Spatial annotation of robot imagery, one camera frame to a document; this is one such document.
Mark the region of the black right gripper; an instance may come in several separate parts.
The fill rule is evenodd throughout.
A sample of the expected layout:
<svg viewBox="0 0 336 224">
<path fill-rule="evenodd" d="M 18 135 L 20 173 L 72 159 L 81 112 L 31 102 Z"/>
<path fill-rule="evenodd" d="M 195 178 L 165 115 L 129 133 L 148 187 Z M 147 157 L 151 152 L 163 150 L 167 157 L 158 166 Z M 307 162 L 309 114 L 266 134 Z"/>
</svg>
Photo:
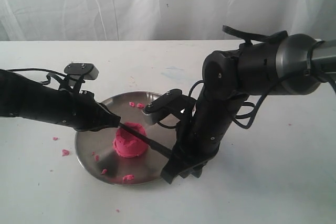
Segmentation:
<svg viewBox="0 0 336 224">
<path fill-rule="evenodd" d="M 179 176 L 200 178 L 203 167 L 217 154 L 223 136 L 247 98 L 247 94 L 238 93 L 219 100 L 203 87 L 196 111 L 178 137 L 179 144 L 174 145 L 161 177 L 169 184 Z"/>
</svg>

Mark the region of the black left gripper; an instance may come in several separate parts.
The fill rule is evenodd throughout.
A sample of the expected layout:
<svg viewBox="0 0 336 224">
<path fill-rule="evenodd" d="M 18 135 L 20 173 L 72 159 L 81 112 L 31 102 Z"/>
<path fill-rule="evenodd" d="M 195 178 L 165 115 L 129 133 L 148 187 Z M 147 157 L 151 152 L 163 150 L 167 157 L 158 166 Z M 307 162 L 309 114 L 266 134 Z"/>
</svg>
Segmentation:
<svg viewBox="0 0 336 224">
<path fill-rule="evenodd" d="M 119 127 L 121 117 L 112 113 L 103 103 L 97 103 L 89 94 L 70 93 L 66 105 L 69 112 L 60 120 L 62 126 L 78 132 Z"/>
</svg>

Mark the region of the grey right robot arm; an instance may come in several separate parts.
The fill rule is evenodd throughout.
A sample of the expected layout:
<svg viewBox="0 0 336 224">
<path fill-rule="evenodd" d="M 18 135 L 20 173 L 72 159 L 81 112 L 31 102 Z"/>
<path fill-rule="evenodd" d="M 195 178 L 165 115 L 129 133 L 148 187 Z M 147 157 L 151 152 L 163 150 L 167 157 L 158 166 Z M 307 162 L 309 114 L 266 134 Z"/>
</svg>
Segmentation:
<svg viewBox="0 0 336 224">
<path fill-rule="evenodd" d="M 161 171 L 172 183 L 178 177 L 200 177 L 215 157 L 220 142 L 251 95 L 259 96 L 248 116 L 251 127 L 269 95 L 307 95 L 324 82 L 335 86 L 335 41 L 317 41 L 308 35 L 277 35 L 252 44 L 247 39 L 237 50 L 214 51 L 202 67 L 203 87 L 195 112 L 177 129 L 177 141 Z"/>
</svg>

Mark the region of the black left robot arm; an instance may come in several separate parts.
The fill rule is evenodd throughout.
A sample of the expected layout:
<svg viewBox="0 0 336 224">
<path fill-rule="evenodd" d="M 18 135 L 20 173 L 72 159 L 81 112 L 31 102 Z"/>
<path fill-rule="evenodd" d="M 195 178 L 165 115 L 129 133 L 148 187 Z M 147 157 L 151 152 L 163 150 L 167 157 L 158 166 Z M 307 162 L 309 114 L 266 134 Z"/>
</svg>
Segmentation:
<svg viewBox="0 0 336 224">
<path fill-rule="evenodd" d="M 118 127 L 121 120 L 97 102 L 92 92 L 52 89 L 3 69 L 1 117 L 20 117 L 71 127 L 79 132 Z"/>
</svg>

